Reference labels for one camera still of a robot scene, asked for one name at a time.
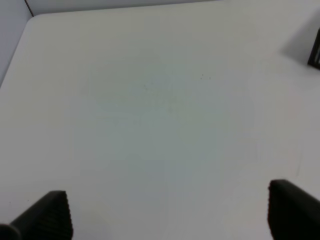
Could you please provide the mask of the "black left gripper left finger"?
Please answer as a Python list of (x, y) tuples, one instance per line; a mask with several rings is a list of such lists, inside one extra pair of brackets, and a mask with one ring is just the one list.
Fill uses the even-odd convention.
[(71, 240), (74, 235), (67, 193), (48, 192), (9, 224), (0, 225), (2, 240)]

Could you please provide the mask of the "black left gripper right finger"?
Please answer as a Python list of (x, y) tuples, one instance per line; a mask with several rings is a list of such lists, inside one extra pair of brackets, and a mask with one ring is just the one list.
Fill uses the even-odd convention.
[(320, 201), (285, 179), (268, 187), (267, 221), (274, 240), (318, 240)]

